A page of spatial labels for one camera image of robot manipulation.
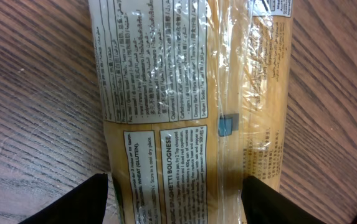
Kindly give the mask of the orange spaghetti packet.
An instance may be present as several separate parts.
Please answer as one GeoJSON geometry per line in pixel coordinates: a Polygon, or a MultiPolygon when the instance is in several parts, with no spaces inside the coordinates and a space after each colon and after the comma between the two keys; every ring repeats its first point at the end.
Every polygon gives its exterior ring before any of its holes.
{"type": "Polygon", "coordinates": [[[292,0],[90,0],[121,223],[246,223],[282,173],[292,0]]]}

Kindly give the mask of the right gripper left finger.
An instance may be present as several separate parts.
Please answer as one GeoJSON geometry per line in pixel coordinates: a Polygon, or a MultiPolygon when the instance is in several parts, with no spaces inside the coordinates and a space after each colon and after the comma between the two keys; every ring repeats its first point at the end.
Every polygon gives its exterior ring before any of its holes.
{"type": "Polygon", "coordinates": [[[19,224],[102,224],[107,197],[108,176],[95,174],[19,224]]]}

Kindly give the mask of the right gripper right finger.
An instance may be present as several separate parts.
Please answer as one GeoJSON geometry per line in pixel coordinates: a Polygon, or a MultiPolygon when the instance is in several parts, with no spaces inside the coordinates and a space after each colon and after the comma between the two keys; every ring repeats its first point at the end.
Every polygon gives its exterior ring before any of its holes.
{"type": "Polygon", "coordinates": [[[248,224],[323,224],[252,175],[242,182],[241,199],[248,224]]]}

